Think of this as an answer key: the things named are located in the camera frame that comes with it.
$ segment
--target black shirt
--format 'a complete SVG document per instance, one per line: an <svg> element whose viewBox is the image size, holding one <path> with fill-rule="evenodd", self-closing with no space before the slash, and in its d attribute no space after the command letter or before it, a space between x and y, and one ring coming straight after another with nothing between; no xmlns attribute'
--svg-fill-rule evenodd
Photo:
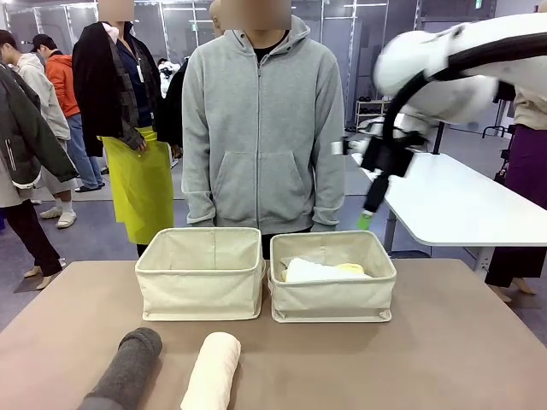
<svg viewBox="0 0 547 410"><path fill-rule="evenodd" d="M127 47L121 42L116 43L118 52L120 53L121 61L123 66L129 74L131 79L131 84L133 86L133 92L135 93L135 100L137 100L138 107L138 126L147 127L152 126L154 121L152 120L152 113L150 111L150 105L148 104L148 94L146 93L146 85L140 80L137 69L137 59L135 56L127 49Z"/></svg>
<svg viewBox="0 0 547 410"><path fill-rule="evenodd" d="M255 49L255 54L256 54L256 59L258 60L258 62L261 62L262 61L262 58L264 58L264 56L270 54L272 51L275 50L275 48L280 45L281 43L283 43L283 41L287 38L287 36L289 35L289 31L290 30L285 30L285 35L283 36L283 38L278 41L276 44L272 45L271 47L267 47L266 49Z"/></svg>

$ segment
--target rolled towel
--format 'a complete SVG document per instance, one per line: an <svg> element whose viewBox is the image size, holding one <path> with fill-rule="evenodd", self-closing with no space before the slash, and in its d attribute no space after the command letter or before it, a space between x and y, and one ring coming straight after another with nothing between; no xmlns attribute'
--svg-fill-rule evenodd
<svg viewBox="0 0 547 410"><path fill-rule="evenodd" d="M155 331L140 327L120 342L118 353L79 410L136 410L146 380L162 351Z"/></svg>
<svg viewBox="0 0 547 410"><path fill-rule="evenodd" d="M228 333L211 333L199 351L181 410L226 410L241 343Z"/></svg>
<svg viewBox="0 0 547 410"><path fill-rule="evenodd" d="M325 266L318 263L295 258L287 267L286 282L314 282L318 280L340 280L371 278L364 270L355 265Z"/></svg>

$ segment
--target yellow apron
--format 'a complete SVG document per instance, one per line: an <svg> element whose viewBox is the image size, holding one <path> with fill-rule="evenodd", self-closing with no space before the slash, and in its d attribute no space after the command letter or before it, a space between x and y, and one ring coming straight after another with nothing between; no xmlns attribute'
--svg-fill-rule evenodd
<svg viewBox="0 0 547 410"><path fill-rule="evenodd" d="M147 245L162 229L174 227L174 192L169 146L151 126L138 128L147 150L139 153L120 140L101 137L109 158L116 221L129 242Z"/></svg>

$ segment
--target person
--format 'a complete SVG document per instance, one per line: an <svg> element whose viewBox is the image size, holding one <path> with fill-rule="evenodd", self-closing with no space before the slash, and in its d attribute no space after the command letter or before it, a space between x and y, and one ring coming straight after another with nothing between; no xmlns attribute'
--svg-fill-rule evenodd
<svg viewBox="0 0 547 410"><path fill-rule="evenodd" d="M221 0L214 0L209 9L215 29L215 37L224 34L221 29ZM169 135L179 136L178 146L182 147L182 85L185 82L189 57L185 58L180 70L173 76L165 96L165 127Z"/></svg>
<svg viewBox="0 0 547 410"><path fill-rule="evenodd" d="M222 8L222 26L244 30L226 30L190 58L182 191L191 226L259 228L269 259L275 234L336 229L344 158L331 143L344 132L344 102L336 57L291 17L290 3L244 6L253 21L228 21ZM258 25L267 29L246 28Z"/></svg>
<svg viewBox="0 0 547 410"><path fill-rule="evenodd" d="M62 269L30 201L42 166L60 181L77 173L40 114L38 95L13 70L0 63L0 210L34 257L25 278L44 275L44 289Z"/></svg>
<svg viewBox="0 0 547 410"><path fill-rule="evenodd" d="M225 30L222 30L221 24L221 0L214 0L209 8L209 14L213 21L213 29L215 30L215 37L218 38L224 34Z"/></svg>
<svg viewBox="0 0 547 410"><path fill-rule="evenodd" d="M127 21L87 26L74 46L74 91L89 155L109 158L116 220L141 255L174 226L169 147L159 133L160 74Z"/></svg>
<svg viewBox="0 0 547 410"><path fill-rule="evenodd" d="M162 97L165 98L174 75L180 70L180 64L173 64L166 60L158 66L158 70L162 80Z"/></svg>
<svg viewBox="0 0 547 410"><path fill-rule="evenodd" d="M57 49L53 38L46 34L38 34L32 39L32 53L38 52L46 61L45 75L55 87L57 99L62 112L67 118L70 128L70 139L67 141L68 156L78 169L83 186L76 192L85 193L101 190L105 183L97 158L87 156L85 152L84 134L82 132L82 116L74 95L74 78L72 74L72 56L64 56Z"/></svg>
<svg viewBox="0 0 547 410"><path fill-rule="evenodd" d="M541 3L538 12L547 12L547 1ZM505 186L547 209L547 98L517 88L515 124ZM547 248L496 248L485 282L506 303L511 298L502 288L511 284L535 295L525 278L541 277L546 255Z"/></svg>
<svg viewBox="0 0 547 410"><path fill-rule="evenodd" d="M70 139L70 128L61 111L53 84L45 76L44 66L34 54L21 54L10 32L0 30L0 47L3 62L14 66L14 70L38 94L42 116L66 149L67 141ZM42 180L55 198L56 205L41 213L40 217L45 220L59 218L57 228L69 228L76 221L76 213L72 206L72 190L78 188L76 179L60 182L45 168L42 170Z"/></svg>

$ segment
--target black cap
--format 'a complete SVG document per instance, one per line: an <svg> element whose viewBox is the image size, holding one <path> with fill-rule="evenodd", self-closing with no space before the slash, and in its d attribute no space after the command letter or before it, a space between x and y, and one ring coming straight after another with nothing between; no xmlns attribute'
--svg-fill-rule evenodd
<svg viewBox="0 0 547 410"><path fill-rule="evenodd" d="M47 34L38 34L32 39L32 50L31 53L35 53L40 48L40 45L45 45L50 50L55 50L57 48L53 38Z"/></svg>

